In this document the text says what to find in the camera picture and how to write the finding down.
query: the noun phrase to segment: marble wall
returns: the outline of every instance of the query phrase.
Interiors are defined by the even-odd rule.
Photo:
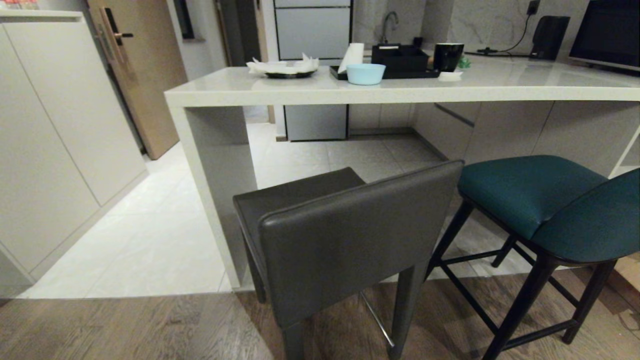
[[[571,20],[559,55],[566,58],[588,3],[587,0],[542,0],[538,13],[529,19],[524,39],[513,51],[528,53],[531,50],[531,40],[542,16],[569,16]],[[427,43],[462,42],[469,50],[486,46],[508,49],[522,36],[528,5],[529,0],[427,0],[422,36]]]
[[[389,42],[411,44],[422,31],[424,7],[428,0],[354,0],[353,42],[377,44],[382,35],[382,22],[388,12],[398,14],[399,24],[387,28]]]

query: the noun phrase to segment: teal bar stool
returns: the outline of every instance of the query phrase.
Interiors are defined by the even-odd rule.
[[[458,183],[463,203],[442,236],[427,268],[439,266],[469,301],[489,329],[493,341],[484,360],[500,352],[566,330],[570,344],[619,258],[640,251],[640,169],[614,179],[557,156],[525,156],[469,165]],[[509,233],[501,249],[442,259],[473,209]],[[533,259],[518,244],[536,254]],[[498,267],[511,249],[533,269],[500,327],[451,272],[449,265],[495,256]],[[594,266],[580,300],[555,278],[558,266]],[[529,308],[549,282],[576,307],[570,320],[511,338]]]

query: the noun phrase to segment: paper towel roll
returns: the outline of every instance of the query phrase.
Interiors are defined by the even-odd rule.
[[[361,64],[364,56],[364,44],[361,42],[352,42],[349,44],[347,52],[344,54],[344,58],[338,68],[338,73],[347,71],[347,65]]]

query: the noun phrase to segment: teal seat cushion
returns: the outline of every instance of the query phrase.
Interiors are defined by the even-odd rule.
[[[466,166],[458,190],[530,240],[541,224],[606,180],[557,156],[524,156]]]
[[[597,186],[558,211],[531,241],[577,263],[640,251],[640,169]]]

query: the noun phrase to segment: stool backrest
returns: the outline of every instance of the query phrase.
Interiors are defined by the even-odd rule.
[[[558,211],[531,240],[581,263],[640,251],[640,169],[588,191]]]
[[[259,241],[279,326],[430,259],[461,170],[450,161],[264,215]]]

